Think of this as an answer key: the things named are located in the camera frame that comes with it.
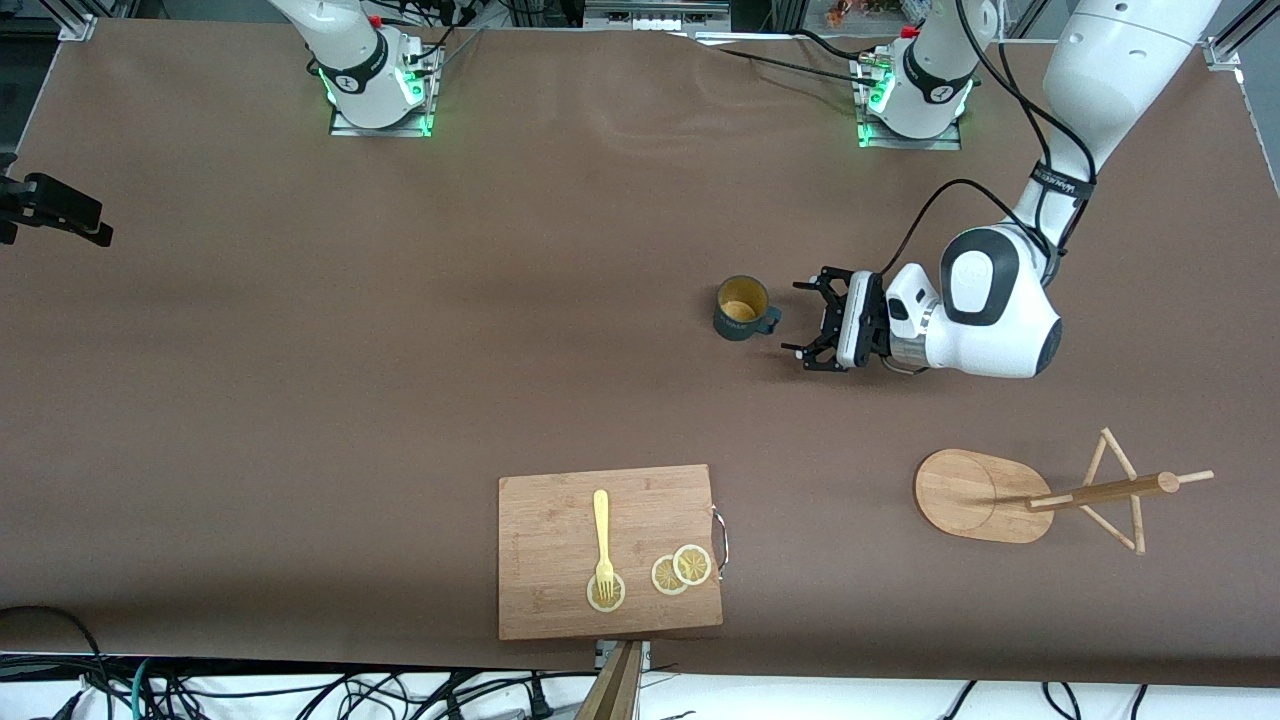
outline wooden fork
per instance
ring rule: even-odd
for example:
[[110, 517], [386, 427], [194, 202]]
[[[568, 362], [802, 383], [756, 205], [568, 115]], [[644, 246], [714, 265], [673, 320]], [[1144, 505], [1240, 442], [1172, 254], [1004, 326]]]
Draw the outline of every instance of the wooden fork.
[[609, 493], [595, 491], [595, 539], [600, 544], [600, 561], [595, 564], [595, 594], [613, 600], [613, 562], [609, 562]]

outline mug handle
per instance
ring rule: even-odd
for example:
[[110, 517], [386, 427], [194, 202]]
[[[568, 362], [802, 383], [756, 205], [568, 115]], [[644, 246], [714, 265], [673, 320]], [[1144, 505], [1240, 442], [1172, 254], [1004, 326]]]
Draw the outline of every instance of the mug handle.
[[771, 306], [764, 311], [764, 316], [760, 318], [759, 324], [755, 327], [755, 332], [760, 334], [773, 334], [773, 328], [778, 325], [782, 320], [782, 310]]

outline round wooden base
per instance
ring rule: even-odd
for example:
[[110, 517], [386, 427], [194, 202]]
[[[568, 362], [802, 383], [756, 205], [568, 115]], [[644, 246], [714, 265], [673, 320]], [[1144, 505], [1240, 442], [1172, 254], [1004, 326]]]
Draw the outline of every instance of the round wooden base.
[[1047, 495], [1048, 483], [1021, 462], [968, 450], [940, 450], [915, 473], [915, 502], [924, 519], [952, 536], [1032, 542], [1053, 523], [1024, 501]]

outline fork handle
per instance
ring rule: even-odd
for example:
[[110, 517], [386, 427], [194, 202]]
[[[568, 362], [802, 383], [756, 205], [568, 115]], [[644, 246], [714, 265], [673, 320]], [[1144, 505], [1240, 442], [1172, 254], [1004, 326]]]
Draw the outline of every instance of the fork handle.
[[609, 559], [609, 493], [595, 491], [595, 541], [600, 544], [600, 560]]

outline teal cable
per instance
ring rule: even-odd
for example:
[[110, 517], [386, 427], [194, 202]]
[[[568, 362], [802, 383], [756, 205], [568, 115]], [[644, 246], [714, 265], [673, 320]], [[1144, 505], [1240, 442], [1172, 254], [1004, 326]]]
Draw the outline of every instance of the teal cable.
[[133, 720], [142, 720], [142, 676], [146, 674], [147, 664], [151, 659], [147, 657], [142, 662], [138, 662], [138, 671], [133, 674], [133, 688], [129, 691], [129, 706], [133, 708]]

